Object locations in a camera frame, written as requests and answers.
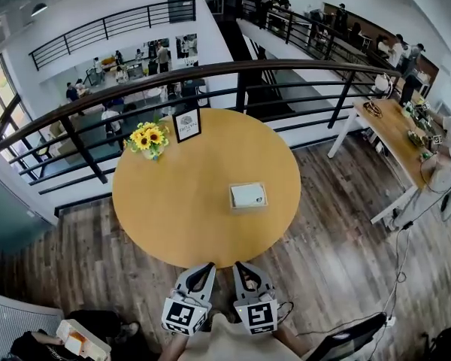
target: black railing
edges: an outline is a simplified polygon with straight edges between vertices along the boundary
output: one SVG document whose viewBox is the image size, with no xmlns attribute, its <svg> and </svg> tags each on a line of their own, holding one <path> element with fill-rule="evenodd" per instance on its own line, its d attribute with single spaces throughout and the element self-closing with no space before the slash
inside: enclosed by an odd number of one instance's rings
<svg viewBox="0 0 451 361">
<path fill-rule="evenodd" d="M 195 0 L 176 0 L 128 9 L 66 32 L 33 50 L 37 71 L 45 65 L 97 41 L 144 27 L 195 21 Z"/>
<path fill-rule="evenodd" d="M 243 0 L 241 18 L 266 29 L 286 44 L 293 44 L 308 56 L 318 60 L 333 60 L 339 63 L 352 63 L 394 71 L 394 68 L 375 53 L 354 47 L 348 37 L 309 17 L 287 11 L 280 7 L 270 8 L 258 0 Z M 345 71 L 338 74 L 347 79 Z M 372 83 L 376 75 L 357 72 L 352 85 L 359 91 L 367 93 L 356 83 Z"/>
<path fill-rule="evenodd" d="M 247 86 L 244 83 L 244 76 L 249 74 L 251 71 L 276 71 L 276 70 L 301 70 L 301 69 L 312 69 L 312 70 L 329 70 L 336 72 L 344 72 L 347 74 L 346 81 L 311 81 L 311 82 L 297 82 L 297 83 L 275 83 L 269 85 L 259 85 L 259 86 Z M 327 114 L 331 113 L 330 117 L 326 117 L 322 120 L 308 120 L 305 122 L 297 122 L 297 124 L 291 126 L 283 126 L 276 128 L 276 131 L 287 131 L 290 129 L 297 129 L 301 127 L 313 126 L 318 124 L 327 124 L 331 128 L 337 120 L 345 119 L 345 114 L 341 114 L 341 110 L 346 110 L 351 108 L 351 105 L 344 105 L 346 98 L 362 97 L 364 94 L 351 92 L 351 86 L 354 77 L 358 73 L 369 73 L 369 74 L 382 74 L 386 72 L 380 68 L 367 67 L 363 65 L 351 65 L 351 64 L 339 64 L 331 61 L 318 61 L 318 60 L 289 60 L 289 59 L 274 59 L 274 60 L 254 60 L 254 61 L 244 61 L 244 62 L 227 62 L 215 65 L 205 65 L 201 67 L 185 68 L 176 71 L 170 71 L 163 74 L 158 74 L 152 76 L 146 81 L 141 81 L 137 83 L 127 83 L 119 86 L 114 86 L 108 89 L 104 89 L 98 93 L 94 93 L 90 96 L 85 96 L 75 102 L 64 105 L 57 108 L 54 111 L 38 118 L 37 120 L 31 122 L 25 127 L 21 128 L 14 134 L 8 136 L 7 138 L 2 138 L 0 140 L 0 150 L 10 147 L 13 143 L 24 139 L 28 135 L 35 132 L 40 132 L 43 128 L 48 127 L 54 123 L 60 122 L 64 133 L 57 136 L 56 138 L 49 140 L 36 148 L 28 150 L 26 153 L 21 154 L 13 158 L 10 163 L 19 162 L 26 156 L 36 153 L 39 150 L 48 149 L 54 144 L 59 144 L 62 147 L 68 145 L 66 149 L 60 151 L 49 159 L 38 163 L 37 165 L 24 169 L 20 172 L 21 175 L 25 175 L 37 168 L 49 168 L 55 166 L 58 163 L 67 164 L 59 166 L 50 172 L 46 173 L 42 177 L 30 182 L 31 186 L 39 183 L 48 181 L 49 179 L 59 177 L 61 175 L 67 174 L 72 171 L 79 170 L 81 168 L 91 168 L 92 174 L 87 173 L 80 178 L 70 180 L 69 182 L 62 184 L 55 184 L 51 187 L 43 188 L 39 193 L 45 194 L 52 191 L 62 189 L 72 184 L 80 183 L 81 181 L 87 181 L 93 177 L 98 178 L 102 183 L 107 182 L 107 174 L 114 171 L 114 168 L 101 168 L 101 163 L 107 162 L 110 159 L 117 158 L 121 155 L 122 151 L 118 143 L 124 138 L 127 138 L 130 132 L 133 131 L 138 122 L 144 122 L 152 120 L 154 114 L 163 115 L 163 109 L 174 108 L 176 110 L 181 110 L 183 108 L 189 108 L 191 106 L 197 106 L 199 100 L 209 99 L 217 96 L 225 96 L 230 94 L 236 94 L 236 102 L 231 103 L 229 110 L 236 111 L 248 111 L 248 109 L 254 108 L 265 108 L 271 107 L 280 110 L 285 108 L 290 103 L 297 102 L 313 102 L 317 100 L 325 101 L 337 101 L 336 103 L 331 103 L 324 108 L 319 109 L 305 109 L 303 111 L 292 112 L 287 111 L 282 113 L 279 111 L 274 116 L 258 117 L 261 121 L 268 122 L 272 120 L 281 120 L 291 117 L 299 117 L 311 114 Z M 398 72 L 387 71 L 393 76 L 399 76 Z M 201 93 L 199 95 L 186 96 L 185 92 L 190 92 L 190 90 L 184 89 L 183 82 L 190 82 L 200 80 L 205 77 L 224 75 L 224 74 L 238 74 L 238 85 L 236 87 L 221 89 L 219 91 L 214 91 L 210 93 Z M 370 83 L 358 83 L 364 87 L 371 86 Z M 179 85 L 182 89 L 173 89 L 174 85 Z M 145 99 L 144 102 L 141 99 L 136 99 L 135 96 L 138 93 L 150 92 L 150 89 L 155 89 L 157 87 L 167 87 L 168 95 L 164 101 L 158 101 L 155 103 L 148 102 Z M 342 86 L 341 94 L 337 95 L 317 95 L 317 96 L 307 96 L 289 99 L 276 99 L 272 101 L 265 101 L 261 103 L 254 103 L 248 105 L 245 102 L 246 91 L 254 89 L 271 90 L 271 89 L 281 89 L 286 87 L 302 87 L 302 86 Z M 382 93 L 372 93 L 368 94 L 368 97 L 379 98 L 383 96 Z M 121 104 L 117 104 L 117 110 L 120 114 L 116 117 L 112 117 L 106 120 L 99 120 L 97 117 L 95 122 L 85 122 L 80 124 L 80 120 L 83 117 L 77 115 L 82 111 L 94 108 L 96 105 L 102 103 L 107 103 L 113 100 L 119 101 Z M 116 121 L 123 121 L 124 124 L 129 124 L 130 127 L 126 129 L 124 127 L 123 134 L 120 135 L 109 135 L 106 137 L 105 129 L 106 125 Z M 98 150 L 100 147 L 104 147 L 105 150 Z"/>
</svg>

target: wooden floor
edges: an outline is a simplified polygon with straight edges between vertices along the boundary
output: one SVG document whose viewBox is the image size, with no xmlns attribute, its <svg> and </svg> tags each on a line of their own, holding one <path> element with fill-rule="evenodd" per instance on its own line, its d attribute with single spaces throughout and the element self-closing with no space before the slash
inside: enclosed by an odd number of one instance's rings
<svg viewBox="0 0 451 361">
<path fill-rule="evenodd" d="M 398 197 L 401 176 L 360 137 L 348 137 L 334 159 L 327 157 L 330 147 L 295 151 L 302 179 L 298 213 L 283 238 L 252 261 L 269 273 L 280 301 L 295 303 L 286 322 L 297 332 L 382 311 L 395 281 L 396 236 L 369 220 Z M 401 253 L 406 237 L 401 233 Z M 111 199 L 104 199 L 66 210 L 56 231 L 20 255 L 0 254 L 0 293 L 65 312 L 113 309 L 140 321 L 151 344 L 164 344 L 162 306 L 181 271 L 136 247 Z M 442 223 L 438 207 L 411 229 L 404 272 L 398 320 L 384 332 L 376 360 L 419 359 L 421 334 L 451 326 L 451 218 Z M 213 304 L 226 308 L 233 292 L 232 271 L 219 271 Z M 312 346 L 323 335 L 302 338 Z M 367 359 L 372 348 L 358 358 Z"/>
</svg>

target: flower bouquet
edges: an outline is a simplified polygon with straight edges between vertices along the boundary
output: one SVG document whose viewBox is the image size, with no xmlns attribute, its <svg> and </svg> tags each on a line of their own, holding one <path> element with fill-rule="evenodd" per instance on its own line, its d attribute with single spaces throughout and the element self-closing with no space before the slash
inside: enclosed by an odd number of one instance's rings
<svg viewBox="0 0 451 361">
<path fill-rule="evenodd" d="M 168 127 L 160 121 L 139 123 L 129 139 L 124 141 L 124 147 L 130 147 L 133 153 L 142 152 L 146 159 L 157 160 L 168 145 L 168 133 Z"/>
</svg>

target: picture frame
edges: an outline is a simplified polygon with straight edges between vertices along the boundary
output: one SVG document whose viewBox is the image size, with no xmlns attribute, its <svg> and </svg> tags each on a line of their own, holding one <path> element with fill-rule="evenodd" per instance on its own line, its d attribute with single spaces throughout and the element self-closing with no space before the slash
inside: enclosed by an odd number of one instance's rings
<svg viewBox="0 0 451 361">
<path fill-rule="evenodd" d="M 186 141 L 202 133 L 199 108 L 185 110 L 172 115 L 177 143 Z"/>
</svg>

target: ceiling light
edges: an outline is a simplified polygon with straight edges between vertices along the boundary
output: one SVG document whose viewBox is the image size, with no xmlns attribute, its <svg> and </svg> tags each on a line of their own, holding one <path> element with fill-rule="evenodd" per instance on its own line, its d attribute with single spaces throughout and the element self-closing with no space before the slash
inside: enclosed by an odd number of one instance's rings
<svg viewBox="0 0 451 361">
<path fill-rule="evenodd" d="M 44 3 L 38 3 L 35 8 L 33 8 L 32 16 L 38 15 L 40 12 L 43 12 L 47 9 L 47 5 Z"/>
</svg>

